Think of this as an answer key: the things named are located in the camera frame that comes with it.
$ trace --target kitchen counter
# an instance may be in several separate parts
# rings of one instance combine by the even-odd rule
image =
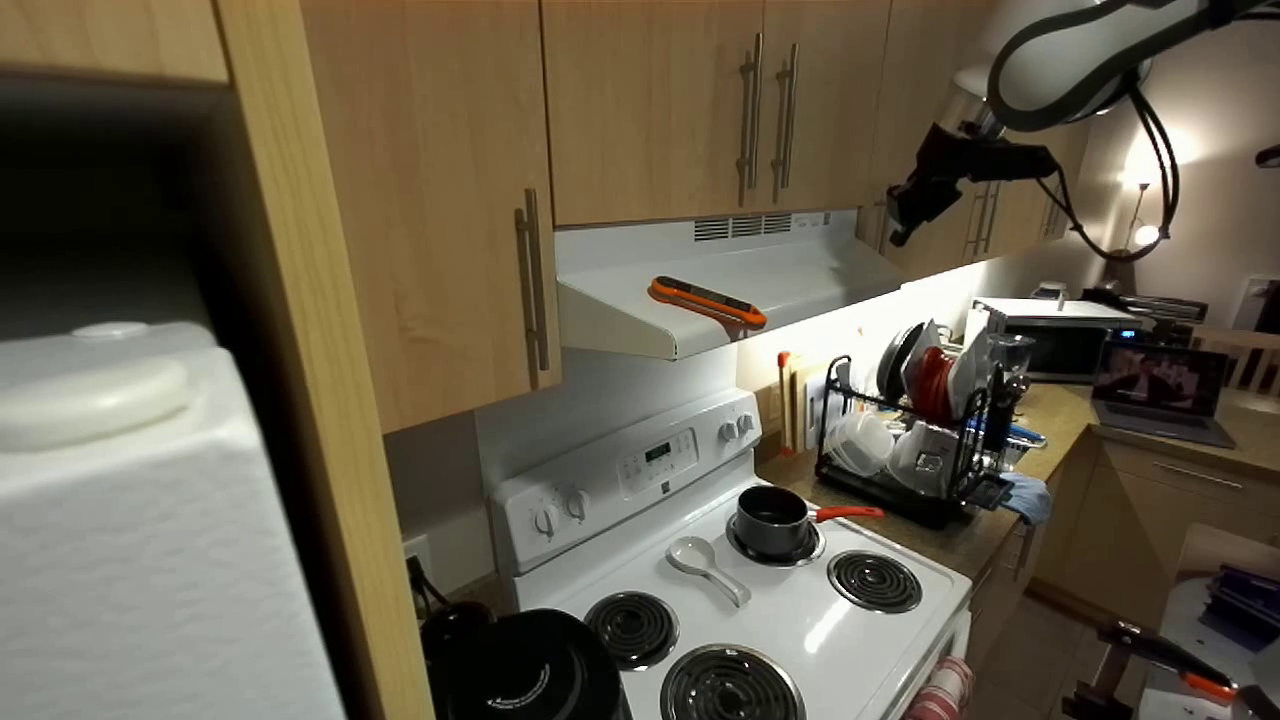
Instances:
[[[1064,467],[1074,458],[1074,448],[1080,448],[1089,436],[1155,448],[1185,458],[1258,467],[1265,474],[1276,474],[1280,484],[1280,403],[1267,403],[1267,398],[1249,398],[1249,396],[1221,398],[1221,422],[1228,429],[1238,448],[1204,448],[1204,444],[1104,433],[1096,429],[1089,386],[1080,382],[1034,382],[1018,411],[1029,429],[1035,429],[1048,438],[1048,448],[1029,450],[1018,467],[1048,484],[1068,474]],[[814,479],[814,455],[763,455],[760,474],[808,499],[852,499]],[[976,512],[972,522],[945,528],[945,530],[933,530],[895,517],[873,521],[870,528],[964,577],[980,577],[997,557],[997,549],[1005,542],[1005,536],[1013,530],[1013,522],[1018,522],[1013,512]]]

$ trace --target kitchen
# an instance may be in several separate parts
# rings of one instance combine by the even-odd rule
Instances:
[[[950,55],[950,48],[942,39],[961,42],[957,39],[961,32],[942,32],[942,27],[961,27],[964,10],[957,9],[957,24],[945,24],[936,14],[924,14],[924,9],[915,9],[915,5],[892,5],[892,9],[895,9],[892,32],[914,27],[908,24],[914,10],[922,14],[908,34],[922,42],[902,48],[902,42],[892,42],[892,32],[880,32],[888,39],[877,42],[877,32],[870,32],[873,39],[856,42],[870,55],[852,59],[850,68],[870,68],[870,59],[902,53],[895,59],[902,59],[902,68],[914,68],[908,76],[924,76],[924,68],[936,65],[936,76],[945,84],[945,76],[957,68],[957,55]],[[747,24],[744,34],[753,34],[753,27],[760,19],[753,10],[744,10],[744,14],[747,19],[716,19],[716,24],[708,19],[702,27],[728,32],[728,27]],[[535,42],[529,39],[534,19],[535,19],[535,9],[529,5],[529,10],[521,10],[521,27],[518,27],[518,19],[501,24],[498,14],[479,14],[476,27],[474,24],[469,27],[474,32],[479,32],[479,27],[485,32],[512,32],[509,39],[498,39],[498,42],[512,55],[529,55],[529,53],[535,55]],[[674,156],[689,160],[689,163],[674,163],[659,156],[653,156],[653,163],[635,163],[628,156],[622,156],[622,160],[613,160],[613,156],[547,160],[547,144],[544,144],[547,127],[525,127],[529,137],[525,132],[512,137],[509,127],[487,127],[487,121],[491,125],[501,125],[501,121],[542,125],[542,109],[535,109],[542,92],[512,92],[518,76],[509,68],[509,55],[491,55],[479,48],[469,55],[469,42],[476,42],[469,32],[432,32],[423,24],[389,19],[379,27],[379,34],[429,32],[423,42],[407,42],[407,39],[404,42],[367,42],[367,34],[363,39],[343,34],[350,24],[343,24],[339,9],[333,14],[317,10],[317,14],[310,14],[310,27],[300,27],[300,14],[293,5],[254,9],[254,5],[231,5],[231,0],[219,5],[219,27],[225,27],[225,53],[227,53],[227,65],[236,76],[236,97],[245,109],[245,127],[227,125],[227,127],[219,127],[227,137],[212,137],[216,144],[239,148],[239,156],[212,151],[212,169],[216,169],[212,176],[219,184],[227,184],[227,191],[219,191],[231,209],[225,214],[227,234],[245,240],[245,244],[216,248],[216,252],[225,252],[219,260],[231,266],[225,286],[236,286],[239,303],[248,303],[248,316],[254,316],[248,330],[258,330],[254,346],[270,346],[270,352],[258,352],[258,361],[248,361],[248,364],[263,369],[263,374],[277,374],[277,382],[281,382],[281,374],[293,374],[284,382],[284,396],[277,390],[281,396],[277,417],[288,417],[288,429],[293,429],[288,438],[297,448],[297,464],[305,464],[310,474],[317,479],[317,487],[300,492],[300,496],[310,496],[312,517],[320,522],[317,536],[323,536],[323,542],[339,549],[339,550],[328,549],[320,567],[333,562],[333,567],[323,567],[323,577],[335,577],[335,589],[328,596],[333,599],[328,610],[350,625],[343,630],[358,644],[350,652],[350,664],[361,676],[358,697],[363,697],[373,715],[429,715],[423,697],[421,697],[423,673],[421,673],[421,661],[413,661],[416,635],[413,635],[413,609],[404,596],[404,567],[393,562],[393,557],[402,557],[404,536],[407,540],[429,536],[429,571],[443,589],[469,589],[487,577],[491,550],[487,550],[487,517],[485,517],[479,474],[485,474],[485,464],[501,464],[501,455],[479,444],[479,436],[485,436],[479,429],[498,422],[498,419],[485,411],[474,417],[474,406],[485,406],[501,396],[521,396],[534,382],[554,382],[554,374],[557,374],[557,364],[529,373],[525,316],[512,316],[512,312],[487,316],[487,307],[498,303],[498,300],[487,300],[491,291],[512,291],[509,303],[521,307],[521,300],[518,300],[521,286],[512,284],[512,277],[521,277],[521,266],[518,266],[518,252],[509,252],[512,213],[521,209],[529,214],[529,223],[542,228],[535,232],[535,244],[544,248],[542,260],[554,265],[554,214],[557,214],[557,223],[564,213],[580,213],[580,223],[659,218],[659,214],[725,214],[725,213],[739,209],[739,184],[731,171],[728,171],[728,180],[704,180],[704,176],[689,171],[689,163],[708,163],[702,151],[675,144],[675,138],[691,138],[695,148],[704,148],[695,132],[689,132],[689,137],[670,132],[655,138],[646,137],[646,144],[641,144],[641,148],[674,148]],[[439,65],[432,53],[453,55],[453,65],[439,68],[439,76],[384,70],[384,84],[397,84],[397,79],[402,84],[407,84],[407,79],[429,84],[421,104],[413,104],[407,92],[378,92],[378,84],[367,84],[373,97],[353,99],[358,113],[350,113],[343,104],[333,99],[335,92],[361,92],[361,84],[363,84],[361,68],[389,65],[389,68],[423,68],[429,70]],[[695,92],[728,97],[728,104],[731,104],[728,121],[722,121],[716,127],[731,127],[731,132],[713,127],[713,137],[722,137],[722,144],[731,144],[731,148],[716,148],[716,151],[737,156],[737,125],[739,125],[737,121],[737,113],[739,113],[737,65],[739,65],[739,53],[725,53],[725,65],[728,65],[731,87],[713,84],[713,87],[695,87]],[[534,70],[534,87],[542,87],[542,70],[535,70],[542,65],[534,59],[521,68]],[[933,116],[936,92],[915,79],[908,87],[905,84],[895,84],[895,87],[922,92],[922,97],[908,97],[905,109],[895,109],[892,99],[880,104],[884,113],[902,113],[902,121],[884,121],[884,127],[905,127],[905,137],[895,144],[873,138],[877,127],[863,127],[870,116],[877,116],[877,113],[845,116],[842,127],[863,127],[863,132],[835,132],[835,138],[816,138],[822,148],[845,148],[850,138],[856,138],[856,148],[845,148],[845,156],[863,156],[863,151],[880,151],[880,148],[902,151],[895,160],[888,160],[892,171],[877,169],[877,176],[870,171],[870,176],[842,180],[842,171],[870,169],[870,163],[835,163],[833,169],[835,176],[822,180],[816,186],[845,186],[850,184],[850,191],[795,198],[795,209],[805,209],[805,202],[808,209],[842,209],[842,198],[870,198],[870,191],[877,194],[877,186],[884,186],[888,180],[902,180],[908,171],[908,151],[915,144],[908,116],[914,113]],[[476,125],[476,116],[453,116],[453,113],[432,116],[421,109],[474,109],[485,116],[485,125]],[[485,137],[485,144],[448,144],[448,148],[432,144],[432,148],[423,148],[423,156],[432,156],[432,163],[404,163],[404,160],[413,160],[413,151],[393,151],[393,144],[373,144],[373,138],[407,132],[402,125],[393,125],[402,116],[416,121],[413,132],[423,132],[423,137],[429,132],[443,132],[443,137],[476,132],[476,137]],[[554,116],[547,121],[554,125],[554,151],[564,151],[564,138],[557,144],[557,127],[564,127],[568,121],[557,116],[557,109],[547,116]],[[1096,169],[1096,171],[1089,171],[1089,169],[1110,163],[1110,160],[1115,160],[1115,156],[1110,156],[1110,151],[1089,156],[1085,151],[1080,156],[1080,184],[1089,184],[1089,176],[1104,176],[1104,169]],[[557,180],[560,163],[568,163],[568,169],[585,163],[580,169],[585,180],[576,184],[580,191],[607,186],[603,180],[613,171],[655,171],[655,176],[641,176],[641,180],[626,184],[626,186],[635,186],[635,194],[646,202],[653,198],[655,209],[635,214],[633,213],[641,202],[635,194],[633,198],[613,198],[613,194],[574,198],[560,186],[557,186],[557,209],[554,209],[547,169]],[[469,180],[464,169],[512,169],[518,176],[504,180],[504,186],[487,186],[487,171],[485,171],[485,186],[476,186],[479,180]],[[498,198],[501,213],[479,209],[476,191],[501,191],[501,198]],[[1258,218],[1267,213],[1271,213],[1271,202],[1261,202],[1242,214]],[[1034,255],[1010,255],[1010,260],[987,260],[980,266],[942,270],[942,266],[972,260],[972,255],[957,255],[957,248],[964,248],[964,244],[957,244],[951,234],[968,234],[968,228],[964,228],[964,213],[951,213],[951,214],[945,214],[936,228],[929,228],[929,232],[936,232],[936,240],[929,232],[922,232],[915,244],[908,248],[914,255],[908,252],[895,255],[914,277],[929,277],[929,281],[908,284],[902,291],[902,303],[908,303],[908,312],[902,312],[892,303],[862,303],[850,319],[833,319],[835,328],[814,328],[814,335],[816,339],[870,335],[870,345],[880,345],[884,330],[895,330],[908,316],[915,319],[915,316],[936,312],[936,316],[951,319],[957,307],[942,307],[936,303],[942,297],[1029,291],[1040,281],[1061,281],[1068,286],[1085,286],[1096,270],[1092,255],[1080,252],[1080,244],[1074,244],[1074,240],[1048,240]],[[363,248],[363,234],[393,234],[397,223],[402,228],[429,223],[429,234],[435,234],[443,248],[413,248],[407,255],[402,255],[404,248],[397,248],[397,244],[379,248],[367,240],[367,248]],[[479,234],[479,232],[491,234],[491,244],[501,244],[501,248],[469,255],[453,244],[453,234]],[[363,300],[358,303],[358,297],[367,291],[367,284],[379,284],[384,277],[393,277],[397,284],[393,281],[384,284],[378,307],[367,307]],[[379,312],[379,307],[402,307],[404,312],[402,328],[361,316],[361,312]],[[443,352],[443,361],[439,361],[439,352],[435,356],[397,356],[393,330],[421,335],[429,346],[439,345],[439,335],[443,335],[448,352]],[[795,356],[829,352],[829,346],[805,346],[805,339],[760,335],[753,345],[713,352],[708,361],[691,364],[689,373],[691,374],[695,373],[708,373],[708,374],[731,373],[731,374],[744,374],[739,378],[744,386],[763,386],[772,378],[776,346],[788,346]],[[576,352],[564,352],[560,374],[568,374],[568,382],[576,374],[576,361],[580,361]],[[622,373],[655,373],[655,374],[683,373],[674,364],[641,364],[641,361],[615,361],[615,364],[622,364]]]

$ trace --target upper cabinet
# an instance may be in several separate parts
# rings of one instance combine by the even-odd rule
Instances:
[[[922,223],[905,248],[884,240],[884,191],[914,176],[915,148],[957,97],[951,76],[976,59],[976,42],[993,10],[997,0],[892,0],[880,76],[873,234],[880,234],[884,255],[895,260],[905,277],[929,277],[984,255],[1024,252],[1064,228],[1035,180],[1010,180],[961,184],[964,194],[933,223]],[[1013,138],[1048,144],[1068,180],[1076,180],[1085,127],[1051,127]]]
[[[884,0],[547,0],[557,223],[856,202]]]
[[[384,429],[560,374],[535,0],[305,0]]]
[[[212,0],[0,0],[0,68],[225,84]]]

